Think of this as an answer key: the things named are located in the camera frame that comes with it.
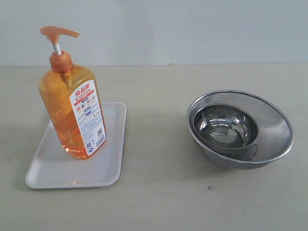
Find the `orange pump soap bottle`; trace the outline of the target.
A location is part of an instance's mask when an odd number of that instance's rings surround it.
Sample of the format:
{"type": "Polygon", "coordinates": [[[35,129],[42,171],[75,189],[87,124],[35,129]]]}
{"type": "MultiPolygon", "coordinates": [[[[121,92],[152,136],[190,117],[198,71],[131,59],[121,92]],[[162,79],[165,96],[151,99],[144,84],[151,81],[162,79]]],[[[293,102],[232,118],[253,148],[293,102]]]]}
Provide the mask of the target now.
{"type": "Polygon", "coordinates": [[[75,31],[44,26],[41,34],[53,45],[51,69],[41,78],[38,90],[62,147],[78,159],[90,158],[106,141],[106,128],[96,77],[74,64],[61,50],[61,35],[78,37],[75,31]]]}

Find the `small stainless steel bowl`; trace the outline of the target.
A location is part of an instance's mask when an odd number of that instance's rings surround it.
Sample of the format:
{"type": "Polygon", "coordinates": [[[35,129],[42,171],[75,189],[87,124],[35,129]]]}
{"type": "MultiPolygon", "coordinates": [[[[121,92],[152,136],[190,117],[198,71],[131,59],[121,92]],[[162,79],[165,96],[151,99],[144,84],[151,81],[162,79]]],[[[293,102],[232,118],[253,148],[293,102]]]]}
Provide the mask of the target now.
{"type": "Polygon", "coordinates": [[[193,129],[205,146],[228,158],[248,161],[257,153],[258,125],[238,107],[203,107],[193,118],[193,129]]]}

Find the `steel mesh colander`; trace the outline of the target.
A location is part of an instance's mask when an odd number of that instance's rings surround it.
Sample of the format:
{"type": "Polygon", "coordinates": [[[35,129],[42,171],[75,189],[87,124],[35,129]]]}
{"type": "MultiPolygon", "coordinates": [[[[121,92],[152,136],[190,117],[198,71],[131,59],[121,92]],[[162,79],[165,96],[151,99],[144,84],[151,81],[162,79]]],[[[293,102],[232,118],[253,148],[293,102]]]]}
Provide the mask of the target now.
{"type": "Polygon", "coordinates": [[[238,90],[217,90],[200,96],[189,106],[186,124],[195,143],[208,158],[219,165],[234,169],[256,169],[266,166],[286,155],[294,141],[291,123],[279,108],[259,96],[238,90]],[[193,129],[193,118],[201,108],[212,104],[238,107],[256,121],[259,134],[257,153],[252,159],[244,161],[228,158],[205,146],[197,137],[193,129]]]}

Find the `white rectangular foam tray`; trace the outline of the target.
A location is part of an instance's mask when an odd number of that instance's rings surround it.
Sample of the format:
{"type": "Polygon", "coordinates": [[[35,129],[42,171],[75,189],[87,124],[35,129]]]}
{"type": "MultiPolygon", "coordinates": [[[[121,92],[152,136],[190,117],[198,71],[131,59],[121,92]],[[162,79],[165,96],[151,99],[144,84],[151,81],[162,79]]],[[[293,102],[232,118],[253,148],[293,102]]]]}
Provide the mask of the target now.
{"type": "Polygon", "coordinates": [[[79,160],[61,146],[52,123],[44,132],[25,177],[32,189],[105,187],[121,172],[127,107],[121,102],[103,103],[107,139],[95,154],[79,160]]]}

